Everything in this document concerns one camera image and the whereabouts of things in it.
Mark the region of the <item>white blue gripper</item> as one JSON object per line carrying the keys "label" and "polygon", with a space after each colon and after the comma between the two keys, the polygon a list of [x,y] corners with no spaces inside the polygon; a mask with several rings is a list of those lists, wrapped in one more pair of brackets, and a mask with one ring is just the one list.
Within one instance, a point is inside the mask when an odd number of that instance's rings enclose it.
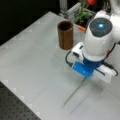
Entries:
{"label": "white blue gripper", "polygon": [[79,42],[73,49],[72,55],[75,57],[72,69],[84,77],[97,77],[104,82],[110,82],[115,75],[115,70],[108,67],[104,61],[94,62],[87,60],[82,53],[84,43]]}

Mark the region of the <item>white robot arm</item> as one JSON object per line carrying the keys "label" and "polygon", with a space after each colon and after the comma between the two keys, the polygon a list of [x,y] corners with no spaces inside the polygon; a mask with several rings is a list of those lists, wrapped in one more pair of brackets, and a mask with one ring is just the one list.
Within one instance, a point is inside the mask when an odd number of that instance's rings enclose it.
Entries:
{"label": "white robot arm", "polygon": [[88,23],[84,41],[72,49],[75,57],[72,69],[84,77],[94,76],[109,83],[118,73],[105,64],[105,59],[119,41],[120,15],[97,12]]}

